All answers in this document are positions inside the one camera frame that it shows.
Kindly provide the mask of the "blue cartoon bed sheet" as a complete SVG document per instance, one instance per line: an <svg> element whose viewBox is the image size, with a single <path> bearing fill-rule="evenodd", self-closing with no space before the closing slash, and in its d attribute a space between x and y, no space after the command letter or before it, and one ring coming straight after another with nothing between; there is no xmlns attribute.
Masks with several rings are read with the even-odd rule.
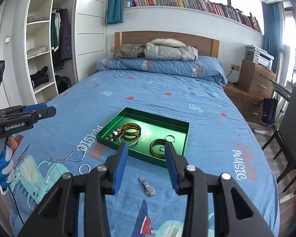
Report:
<svg viewBox="0 0 296 237"><path fill-rule="evenodd" d="M50 105L56 115L23 132L13 156L16 176L9 221L14 235L63 173L85 173L114 153L97 142L96 134L126 107L188 122L187 161L205 173L229 173L273 234L279 234L275 175L249 125L215 82L107 70L71 87Z"/></svg>

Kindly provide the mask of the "cluttered desk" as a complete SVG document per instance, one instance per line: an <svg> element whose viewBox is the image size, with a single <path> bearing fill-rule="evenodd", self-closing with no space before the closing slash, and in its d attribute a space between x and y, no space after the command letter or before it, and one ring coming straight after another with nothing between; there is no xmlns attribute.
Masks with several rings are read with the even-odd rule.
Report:
<svg viewBox="0 0 296 237"><path fill-rule="evenodd" d="M279 82L276 82L275 80L272 80L271 78L269 78L269 81L274 86L274 91L278 95L280 95L283 99L285 99L287 102L289 102L291 94L292 94L292 90L294 87L296 87L296 81L295 82L287 81L285 85L283 85Z"/></svg>

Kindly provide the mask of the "teal curtain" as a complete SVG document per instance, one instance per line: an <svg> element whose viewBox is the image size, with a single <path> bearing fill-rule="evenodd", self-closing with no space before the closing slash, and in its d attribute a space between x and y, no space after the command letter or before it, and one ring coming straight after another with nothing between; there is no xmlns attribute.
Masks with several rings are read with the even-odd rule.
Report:
<svg viewBox="0 0 296 237"><path fill-rule="evenodd" d="M284 45L282 43L285 26L285 8L283 2L262 3L264 17L264 37L262 49L274 57L271 70L281 74Z"/></svg>
<svg viewBox="0 0 296 237"><path fill-rule="evenodd" d="M107 24L123 23L124 0L108 0Z"/></svg>

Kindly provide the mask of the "white open wardrobe shelf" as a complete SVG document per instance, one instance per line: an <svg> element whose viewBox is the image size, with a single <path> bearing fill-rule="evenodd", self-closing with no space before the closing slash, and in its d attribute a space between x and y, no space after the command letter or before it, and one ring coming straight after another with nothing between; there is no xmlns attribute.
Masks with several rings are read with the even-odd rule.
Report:
<svg viewBox="0 0 296 237"><path fill-rule="evenodd" d="M52 12L66 9L73 18L75 0L12 0L15 5L11 53L22 104L48 102L58 96L57 75L77 83L74 58L55 69L52 60Z"/></svg>

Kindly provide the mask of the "twisted silver bangle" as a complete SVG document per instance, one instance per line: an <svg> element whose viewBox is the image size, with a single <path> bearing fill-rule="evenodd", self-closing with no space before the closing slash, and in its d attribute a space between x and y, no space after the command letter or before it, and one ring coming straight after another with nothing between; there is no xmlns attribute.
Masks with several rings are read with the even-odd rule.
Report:
<svg viewBox="0 0 296 237"><path fill-rule="evenodd" d="M164 139L167 142L172 142L172 143L175 142L175 136L174 135L171 135L171 134L166 135Z"/></svg>

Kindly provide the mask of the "white printer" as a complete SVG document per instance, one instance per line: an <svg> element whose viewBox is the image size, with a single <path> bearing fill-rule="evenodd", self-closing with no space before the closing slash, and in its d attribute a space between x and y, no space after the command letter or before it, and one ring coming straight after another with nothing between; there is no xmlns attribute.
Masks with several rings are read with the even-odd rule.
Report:
<svg viewBox="0 0 296 237"><path fill-rule="evenodd" d="M245 60L259 64L268 70L271 70L274 57L259 47L247 45Z"/></svg>

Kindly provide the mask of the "amber brown bangle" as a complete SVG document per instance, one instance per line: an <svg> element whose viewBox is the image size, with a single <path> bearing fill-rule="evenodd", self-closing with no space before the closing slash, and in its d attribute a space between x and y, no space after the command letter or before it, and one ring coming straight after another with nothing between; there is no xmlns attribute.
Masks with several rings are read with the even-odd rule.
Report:
<svg viewBox="0 0 296 237"><path fill-rule="evenodd" d="M141 135L141 127L135 123L125 123L121 127L121 136L125 136L126 138L133 139L135 137L140 137Z"/></svg>

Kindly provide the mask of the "left teal curtain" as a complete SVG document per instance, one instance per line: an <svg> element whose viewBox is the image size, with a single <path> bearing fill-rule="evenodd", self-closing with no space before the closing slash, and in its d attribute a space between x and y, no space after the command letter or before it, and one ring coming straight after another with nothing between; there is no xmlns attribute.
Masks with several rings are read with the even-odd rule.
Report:
<svg viewBox="0 0 296 237"><path fill-rule="evenodd" d="M124 0L108 0L107 24L123 23Z"/></svg>

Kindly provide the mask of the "green jewelry tray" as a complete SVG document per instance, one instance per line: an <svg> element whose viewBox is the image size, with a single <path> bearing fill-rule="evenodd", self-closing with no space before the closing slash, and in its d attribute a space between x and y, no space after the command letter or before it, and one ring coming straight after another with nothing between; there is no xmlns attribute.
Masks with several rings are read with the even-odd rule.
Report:
<svg viewBox="0 0 296 237"><path fill-rule="evenodd" d="M125 123L135 123L141 127L140 137L133 139L121 136L121 127ZM184 155L188 135L189 123L132 108L124 108L115 115L96 135L99 143L117 150L121 142L129 147L129 156L156 166L166 168L166 160L155 158L150 154L150 143L155 139L164 139L166 135L175 136L172 143L179 155Z"/></svg>

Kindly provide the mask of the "hanging dark clothes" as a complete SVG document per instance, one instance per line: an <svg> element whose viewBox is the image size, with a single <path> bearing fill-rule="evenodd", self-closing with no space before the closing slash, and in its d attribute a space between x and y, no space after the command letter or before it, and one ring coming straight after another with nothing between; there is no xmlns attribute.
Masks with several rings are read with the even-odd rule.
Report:
<svg viewBox="0 0 296 237"><path fill-rule="evenodd" d="M72 59L71 24L67 9L52 12L50 33L53 68L58 71L64 69L66 60Z"/></svg>

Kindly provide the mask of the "amber bangle with silver band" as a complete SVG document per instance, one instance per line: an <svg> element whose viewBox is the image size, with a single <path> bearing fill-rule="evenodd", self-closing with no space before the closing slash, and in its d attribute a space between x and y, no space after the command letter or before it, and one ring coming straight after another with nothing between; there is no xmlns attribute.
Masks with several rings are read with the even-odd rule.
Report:
<svg viewBox="0 0 296 237"><path fill-rule="evenodd" d="M155 158L165 158L165 139L155 139L150 143L149 151L150 154Z"/></svg>

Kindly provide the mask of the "wooden drawer nightstand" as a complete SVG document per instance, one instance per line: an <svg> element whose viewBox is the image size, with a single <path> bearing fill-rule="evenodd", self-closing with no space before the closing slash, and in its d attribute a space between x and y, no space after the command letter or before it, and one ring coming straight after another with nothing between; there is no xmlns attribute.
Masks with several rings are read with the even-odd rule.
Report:
<svg viewBox="0 0 296 237"><path fill-rule="evenodd" d="M261 123L264 99L273 94L276 74L259 64L242 60L238 82L223 87L247 122Z"/></svg>

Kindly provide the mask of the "grey desk chair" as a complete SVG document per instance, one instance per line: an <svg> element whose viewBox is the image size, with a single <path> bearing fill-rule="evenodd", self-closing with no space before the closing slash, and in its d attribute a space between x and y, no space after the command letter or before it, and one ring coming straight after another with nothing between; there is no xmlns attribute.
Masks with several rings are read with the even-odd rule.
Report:
<svg viewBox="0 0 296 237"><path fill-rule="evenodd" d="M280 150L274 158L283 153L287 160L286 168L276 179L277 183L279 183L292 170L296 170L296 87L292 89L290 101L279 128L262 146L262 149L265 149L273 140L276 140L280 146ZM284 188L283 192L286 192L294 181L296 181L296 176Z"/></svg>

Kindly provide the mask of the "silver wristwatch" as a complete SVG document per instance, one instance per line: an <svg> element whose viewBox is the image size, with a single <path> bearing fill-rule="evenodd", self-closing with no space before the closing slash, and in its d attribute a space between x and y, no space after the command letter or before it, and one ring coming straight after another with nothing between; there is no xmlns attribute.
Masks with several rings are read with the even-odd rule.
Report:
<svg viewBox="0 0 296 237"><path fill-rule="evenodd" d="M145 181L142 177L139 177L138 180L144 186L145 194L147 194L148 196L155 195L155 189L147 181Z"/></svg>

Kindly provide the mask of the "red smartphone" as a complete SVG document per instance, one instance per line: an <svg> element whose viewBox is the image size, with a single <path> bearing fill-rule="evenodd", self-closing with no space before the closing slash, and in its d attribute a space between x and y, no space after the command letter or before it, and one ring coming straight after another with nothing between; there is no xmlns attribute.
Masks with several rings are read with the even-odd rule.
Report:
<svg viewBox="0 0 296 237"><path fill-rule="evenodd" d="M16 150L18 145L21 143L22 139L22 135L12 135L8 138L8 145L11 147L12 150Z"/></svg>

